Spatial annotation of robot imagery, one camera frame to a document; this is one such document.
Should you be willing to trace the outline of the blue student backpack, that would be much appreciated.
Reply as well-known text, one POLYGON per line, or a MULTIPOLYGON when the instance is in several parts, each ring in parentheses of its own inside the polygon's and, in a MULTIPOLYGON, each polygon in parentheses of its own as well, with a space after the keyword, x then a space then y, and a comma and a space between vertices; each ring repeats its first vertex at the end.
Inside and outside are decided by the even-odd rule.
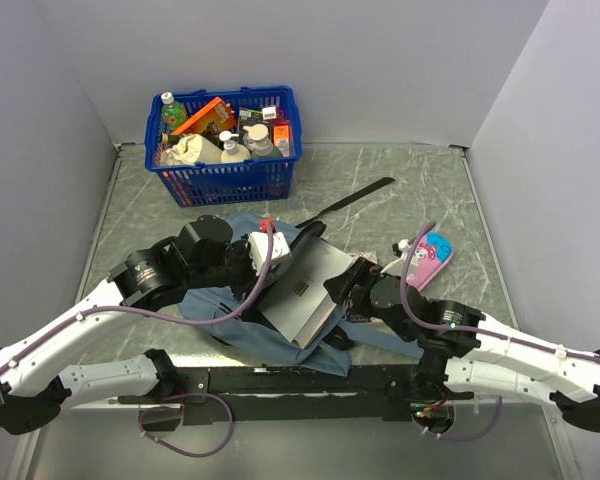
MULTIPOLYGON (((193 289, 178 304, 181 315, 187 320, 222 318, 237 309, 240 302, 228 288, 193 289)), ((346 310, 338 306, 326 322, 328 332, 339 328, 347 339, 363 345, 377 347, 418 360, 423 350, 415 342, 405 342, 393 333, 380 332, 372 327, 348 320, 346 310)), ((209 336, 276 365, 289 364, 314 371, 345 377, 352 365, 350 354, 329 345, 327 335, 321 333, 306 349, 292 345, 281 333, 245 316, 231 318, 222 323, 200 327, 209 336)))

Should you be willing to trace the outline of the white notebook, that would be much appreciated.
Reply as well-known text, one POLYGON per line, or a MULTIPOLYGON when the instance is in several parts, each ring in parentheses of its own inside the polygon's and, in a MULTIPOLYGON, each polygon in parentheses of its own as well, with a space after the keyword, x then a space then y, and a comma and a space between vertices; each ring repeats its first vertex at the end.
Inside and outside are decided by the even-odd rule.
POLYGON ((293 261, 259 304, 259 311, 290 343, 306 348, 336 304, 324 282, 344 273, 354 257, 318 238, 293 261))

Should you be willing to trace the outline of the pink cartoon pencil case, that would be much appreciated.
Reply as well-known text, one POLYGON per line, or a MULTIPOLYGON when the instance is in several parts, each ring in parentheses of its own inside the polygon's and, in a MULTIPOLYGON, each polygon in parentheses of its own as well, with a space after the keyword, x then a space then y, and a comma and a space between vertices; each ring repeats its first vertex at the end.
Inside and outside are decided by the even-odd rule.
MULTIPOLYGON (((417 244, 406 282, 421 292, 449 263, 452 254, 452 245, 445 237, 438 232, 427 233, 417 244)), ((405 260, 396 258, 381 273, 400 276, 405 260)))

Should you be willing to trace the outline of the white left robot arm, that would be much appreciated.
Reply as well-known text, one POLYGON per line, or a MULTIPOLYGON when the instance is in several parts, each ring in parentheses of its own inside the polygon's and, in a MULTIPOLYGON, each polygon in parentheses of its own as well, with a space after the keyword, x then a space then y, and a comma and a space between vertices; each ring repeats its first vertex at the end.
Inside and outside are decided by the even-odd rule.
POLYGON ((271 225, 235 241, 227 222, 203 216, 148 249, 132 252, 78 304, 27 338, 0 348, 0 429, 22 435, 63 410, 113 396, 156 403, 181 387, 168 354, 150 349, 120 362, 79 366, 75 359, 95 342, 140 316, 174 322, 162 308, 191 289, 228 287, 244 295, 230 318, 260 293, 271 266, 271 225))

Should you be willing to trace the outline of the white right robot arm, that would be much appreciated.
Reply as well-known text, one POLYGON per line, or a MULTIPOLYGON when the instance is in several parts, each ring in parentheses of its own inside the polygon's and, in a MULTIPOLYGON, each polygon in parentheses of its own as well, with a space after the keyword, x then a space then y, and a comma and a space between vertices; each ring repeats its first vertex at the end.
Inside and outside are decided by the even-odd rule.
POLYGON ((407 380, 410 401, 496 395, 554 406, 566 423, 600 433, 600 349, 576 351, 457 301, 428 299, 364 259, 324 287, 335 303, 421 349, 407 380))

